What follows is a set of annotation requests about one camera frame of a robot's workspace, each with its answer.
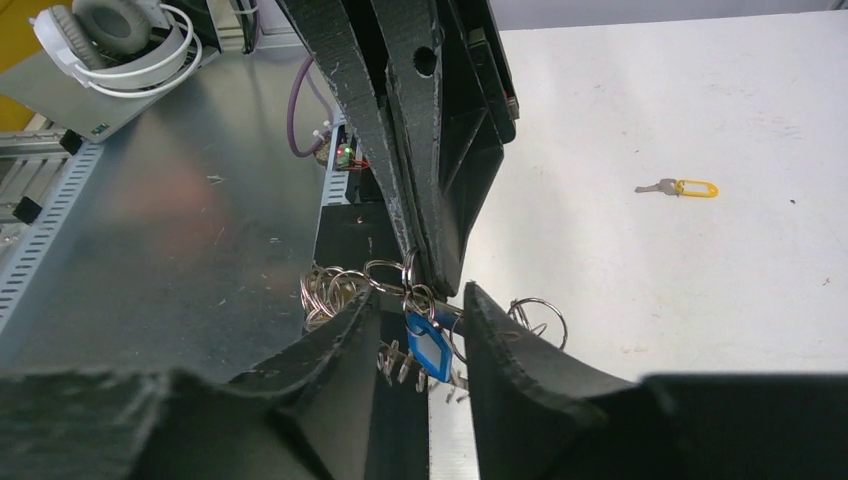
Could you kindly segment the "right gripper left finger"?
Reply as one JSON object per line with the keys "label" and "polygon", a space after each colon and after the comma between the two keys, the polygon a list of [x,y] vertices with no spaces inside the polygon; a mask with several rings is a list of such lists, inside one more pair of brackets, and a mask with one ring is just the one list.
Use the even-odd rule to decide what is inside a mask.
{"label": "right gripper left finger", "polygon": [[170,369],[1,377],[5,479],[361,479],[380,297],[228,383]]}

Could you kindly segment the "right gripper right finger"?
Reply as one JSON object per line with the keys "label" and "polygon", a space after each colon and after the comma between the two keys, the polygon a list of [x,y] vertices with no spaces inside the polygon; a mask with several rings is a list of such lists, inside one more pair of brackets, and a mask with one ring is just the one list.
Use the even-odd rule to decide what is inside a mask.
{"label": "right gripper right finger", "polygon": [[631,383],[513,321],[476,283],[463,328],[484,479],[843,479],[843,374]]}

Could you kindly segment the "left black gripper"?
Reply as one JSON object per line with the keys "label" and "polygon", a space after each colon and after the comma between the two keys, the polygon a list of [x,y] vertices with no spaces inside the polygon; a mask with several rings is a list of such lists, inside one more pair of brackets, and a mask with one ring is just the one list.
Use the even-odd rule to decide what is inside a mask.
{"label": "left black gripper", "polygon": [[279,1],[364,148],[400,251],[441,296],[517,135],[487,1]]}

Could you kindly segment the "blue key tag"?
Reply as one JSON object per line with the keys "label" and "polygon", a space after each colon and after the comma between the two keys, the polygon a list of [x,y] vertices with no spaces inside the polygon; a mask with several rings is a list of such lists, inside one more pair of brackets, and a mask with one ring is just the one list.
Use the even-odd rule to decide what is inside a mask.
{"label": "blue key tag", "polygon": [[442,383],[449,383],[453,350],[443,332],[415,312],[406,314],[406,331],[409,348],[424,371]]}

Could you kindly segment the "metal disc with keyrings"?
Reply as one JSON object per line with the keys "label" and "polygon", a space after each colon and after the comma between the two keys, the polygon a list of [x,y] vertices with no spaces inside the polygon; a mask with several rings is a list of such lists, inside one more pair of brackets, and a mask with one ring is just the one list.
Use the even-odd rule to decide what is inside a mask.
{"label": "metal disc with keyrings", "polygon": [[[390,386],[400,385],[415,376],[419,393],[446,386],[448,403],[460,403],[470,397],[465,372],[467,360],[457,339],[464,334],[463,310],[436,298],[434,290],[413,279],[417,257],[415,250],[401,261],[368,260],[359,269],[313,265],[300,278],[300,299],[304,309],[304,330],[317,330],[363,291],[379,295],[387,315],[398,318],[402,336],[382,340],[378,346],[376,368]],[[408,345],[406,314],[415,312],[431,321],[447,337],[453,350],[452,378],[442,383],[429,376],[415,359]]]}

